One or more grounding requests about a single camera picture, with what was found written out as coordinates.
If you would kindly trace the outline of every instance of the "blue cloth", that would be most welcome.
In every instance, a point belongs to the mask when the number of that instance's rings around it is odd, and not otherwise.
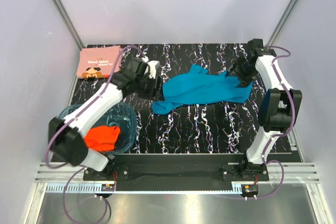
[[[168,114],[181,105],[209,104],[215,102],[244,103],[251,92],[252,83],[246,88],[237,88],[237,77],[225,77],[226,71],[213,76],[199,65],[192,65],[189,73],[173,77],[163,85],[162,102],[153,102],[155,114]]]

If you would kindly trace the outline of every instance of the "black table mat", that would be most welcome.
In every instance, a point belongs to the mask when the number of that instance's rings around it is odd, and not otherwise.
[[[90,45],[105,47],[108,45]],[[192,64],[209,70],[210,74],[225,71],[231,62],[243,55],[244,44],[165,44],[136,45],[149,60],[159,60],[165,81],[187,73]],[[141,58],[136,50],[126,51],[122,59]],[[105,79],[78,79],[71,104],[87,101]],[[208,105],[182,106],[168,115],[156,115],[152,101],[130,95],[125,99],[134,107],[138,133],[130,153],[239,153],[250,147],[259,129],[258,107],[265,87],[260,77],[253,84],[249,99],[244,104],[221,102]],[[272,152],[291,153],[286,137],[280,138]]]

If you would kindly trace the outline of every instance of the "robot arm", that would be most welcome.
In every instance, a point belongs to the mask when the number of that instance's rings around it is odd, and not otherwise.
[[[159,66],[158,61],[146,63],[132,59],[125,69],[113,74],[112,83],[104,83],[78,110],[64,120],[53,118],[49,123],[49,141],[62,126],[72,121],[56,138],[51,150],[73,166],[102,172],[110,159],[87,148],[83,138],[103,114],[132,93],[145,99],[163,100],[162,80],[156,77]]]
[[[247,51],[247,58],[238,58],[227,72],[228,75],[236,76],[240,80],[240,87],[248,86],[259,73],[267,90],[258,112],[259,131],[238,169],[243,175],[256,175],[264,169],[264,159],[267,159],[267,155],[279,138],[276,135],[285,133],[292,121],[291,105],[282,84],[289,90],[293,99],[295,120],[299,112],[302,93],[300,90],[294,90],[286,81],[277,61],[272,62],[276,56],[274,50],[264,48],[262,39],[249,41]]]

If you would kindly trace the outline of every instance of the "transparent plastic bin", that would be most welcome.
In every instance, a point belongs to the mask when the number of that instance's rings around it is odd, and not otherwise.
[[[82,104],[75,104],[65,108],[59,115],[63,119],[68,114],[81,107]],[[94,125],[92,128],[107,125],[119,126],[121,133],[118,136],[114,151],[105,152],[106,154],[120,154],[127,152],[135,142],[137,135],[137,121],[134,109],[127,103],[120,102],[110,108]]]

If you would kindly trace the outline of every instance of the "red cloth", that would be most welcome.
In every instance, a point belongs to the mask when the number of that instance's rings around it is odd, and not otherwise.
[[[118,126],[99,126],[89,130],[84,142],[87,147],[97,152],[109,152],[114,150],[120,132]]]

